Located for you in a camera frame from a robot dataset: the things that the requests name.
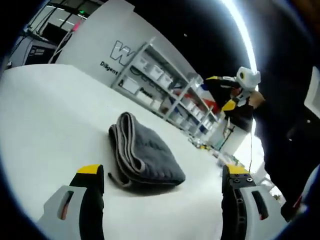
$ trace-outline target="gray towel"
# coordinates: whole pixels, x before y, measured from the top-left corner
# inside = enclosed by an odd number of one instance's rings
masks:
[[[120,115],[109,129],[118,178],[109,177],[122,187],[133,184],[173,185],[186,176],[165,142],[150,128],[141,125],[129,112]]]

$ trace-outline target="dark sleeve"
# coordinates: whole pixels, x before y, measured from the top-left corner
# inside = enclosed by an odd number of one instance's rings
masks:
[[[261,140],[264,155],[279,154],[286,143],[284,124],[265,101],[253,111],[255,135]]]

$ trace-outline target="plastic box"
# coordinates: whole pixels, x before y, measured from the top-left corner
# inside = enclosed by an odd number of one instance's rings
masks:
[[[193,115],[198,118],[198,114],[200,113],[200,109],[197,106],[194,106],[194,108],[192,108],[191,112],[193,113]]]
[[[132,94],[135,94],[139,90],[140,86],[131,77],[124,76],[123,77],[122,88],[128,90]]]
[[[201,140],[201,138],[204,137],[205,135],[204,135],[203,132],[201,132],[201,131],[198,129],[198,130],[194,133],[194,136],[195,136],[196,138],[199,138],[199,139]]]
[[[155,80],[158,80],[164,74],[164,71],[160,67],[153,64],[148,64],[145,71]]]
[[[144,69],[144,68],[146,68],[147,67],[147,65],[148,65],[148,61],[144,58],[144,57],[139,57],[134,63],[133,63],[133,65],[137,68],[137,69],[140,69],[140,70],[142,70],[142,69]]]
[[[190,111],[196,106],[195,103],[190,98],[187,98],[187,97],[183,97],[181,102],[185,106],[185,108]]]
[[[209,119],[206,119],[206,120],[203,121],[203,125],[204,125],[204,126],[207,126],[207,124],[208,124],[209,122],[210,122]]]
[[[196,90],[195,93],[201,97],[204,94],[205,90],[202,88],[202,86],[199,86]]]
[[[196,115],[196,118],[201,121],[204,116],[204,112],[200,110],[199,113]]]
[[[147,95],[145,95],[144,100],[143,100],[146,104],[151,105],[151,103],[154,101],[151,97],[148,97]]]
[[[145,95],[142,91],[139,91],[137,94],[136,94],[136,97],[138,98],[138,99],[140,99],[141,101],[145,101],[145,97],[146,97],[147,95]]]
[[[162,76],[160,76],[158,82],[160,85],[167,89],[169,85],[173,82],[173,80],[167,74],[164,73],[162,74]]]
[[[184,118],[178,112],[173,112],[170,115],[170,118],[175,121],[177,124],[181,124],[184,121]]]
[[[192,125],[193,124],[191,122],[189,122],[188,120],[186,120],[186,119],[183,120],[182,123],[181,123],[181,127],[184,128],[187,131],[192,127]]]
[[[211,128],[212,128],[212,122],[210,122],[209,120],[208,120],[208,122],[206,123],[206,124],[204,124],[204,126],[208,129],[208,130],[211,130]]]
[[[191,85],[191,88],[195,91],[197,91],[197,89],[201,86],[201,84],[204,83],[204,80],[202,79],[202,77],[195,72],[189,72],[187,75],[187,79],[189,81],[196,79],[195,83]]]
[[[150,106],[155,109],[155,110],[159,110],[160,106],[161,106],[161,101],[160,100],[153,100],[153,102],[150,104]]]

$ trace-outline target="ceiling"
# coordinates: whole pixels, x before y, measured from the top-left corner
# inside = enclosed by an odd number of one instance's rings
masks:
[[[236,22],[221,0],[127,1],[203,78],[235,76],[239,67],[250,68]],[[277,4],[271,0],[233,1],[248,29],[261,72],[259,91],[290,128],[304,108],[314,65],[312,45],[306,36],[308,30],[291,19],[279,5],[281,0]],[[208,87],[217,103],[223,106],[229,92],[214,83]],[[239,127],[251,129],[251,107],[238,107],[230,116]]]

